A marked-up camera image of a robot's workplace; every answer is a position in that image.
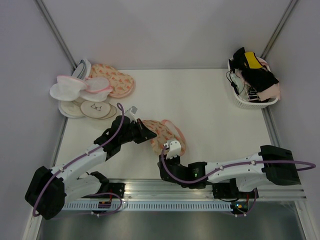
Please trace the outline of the peach floral mesh laundry bag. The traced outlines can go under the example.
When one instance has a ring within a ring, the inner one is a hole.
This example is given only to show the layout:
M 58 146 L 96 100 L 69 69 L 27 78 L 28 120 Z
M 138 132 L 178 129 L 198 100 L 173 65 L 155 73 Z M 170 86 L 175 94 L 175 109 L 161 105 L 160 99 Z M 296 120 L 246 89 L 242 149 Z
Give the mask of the peach floral mesh laundry bag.
M 187 141 L 181 132 L 170 120 L 164 119 L 162 121 L 157 120 L 142 120 L 142 123 L 152 132 L 156 133 L 157 137 L 150 140 L 153 152 L 156 155 L 160 155 L 164 144 L 169 140 L 177 140 L 180 142 L 181 150 L 180 155 L 185 154 L 187 148 Z

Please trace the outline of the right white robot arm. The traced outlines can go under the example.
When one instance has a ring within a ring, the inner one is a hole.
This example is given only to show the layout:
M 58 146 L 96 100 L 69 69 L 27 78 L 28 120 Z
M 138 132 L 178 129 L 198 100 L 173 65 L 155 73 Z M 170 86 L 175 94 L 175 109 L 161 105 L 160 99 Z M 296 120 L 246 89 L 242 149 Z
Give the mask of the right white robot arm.
M 180 156 L 168 159 L 166 155 L 160 155 L 157 165 L 163 181 L 199 190 L 229 181 L 229 194 L 239 198 L 259 186 L 299 185 L 301 182 L 293 160 L 290 150 L 263 145 L 257 153 L 226 162 L 202 161 L 183 166 Z

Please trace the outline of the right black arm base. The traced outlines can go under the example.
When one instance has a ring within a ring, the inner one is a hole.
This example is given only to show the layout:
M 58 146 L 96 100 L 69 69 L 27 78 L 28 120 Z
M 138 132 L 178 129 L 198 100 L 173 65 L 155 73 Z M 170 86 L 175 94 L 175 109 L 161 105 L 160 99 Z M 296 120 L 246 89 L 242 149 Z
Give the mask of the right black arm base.
M 231 201 L 238 198 L 237 194 L 234 193 L 231 184 L 227 182 L 214 183 L 212 185 L 212 193 L 214 199 Z

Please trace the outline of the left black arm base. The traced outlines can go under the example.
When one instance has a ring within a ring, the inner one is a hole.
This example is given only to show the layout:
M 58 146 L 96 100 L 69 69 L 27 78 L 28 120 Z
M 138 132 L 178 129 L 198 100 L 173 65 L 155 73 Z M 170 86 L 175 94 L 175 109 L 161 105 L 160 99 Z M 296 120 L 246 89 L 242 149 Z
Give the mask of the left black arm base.
M 118 195 L 120 198 L 124 197 L 126 184 L 123 182 L 111 182 L 108 185 L 107 192 Z

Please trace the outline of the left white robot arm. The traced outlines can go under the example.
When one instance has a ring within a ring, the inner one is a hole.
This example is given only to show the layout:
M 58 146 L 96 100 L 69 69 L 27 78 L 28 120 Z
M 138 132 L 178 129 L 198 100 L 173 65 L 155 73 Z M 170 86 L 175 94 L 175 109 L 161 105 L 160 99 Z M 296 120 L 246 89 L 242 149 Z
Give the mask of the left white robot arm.
M 111 127 L 83 154 L 67 163 L 52 168 L 41 166 L 35 171 L 24 197 L 33 207 L 32 215 L 50 220 L 65 204 L 74 200 L 111 196 L 109 179 L 98 171 L 88 173 L 88 170 L 119 153 L 122 145 L 129 142 L 141 144 L 156 136 L 140 119 L 117 116 Z

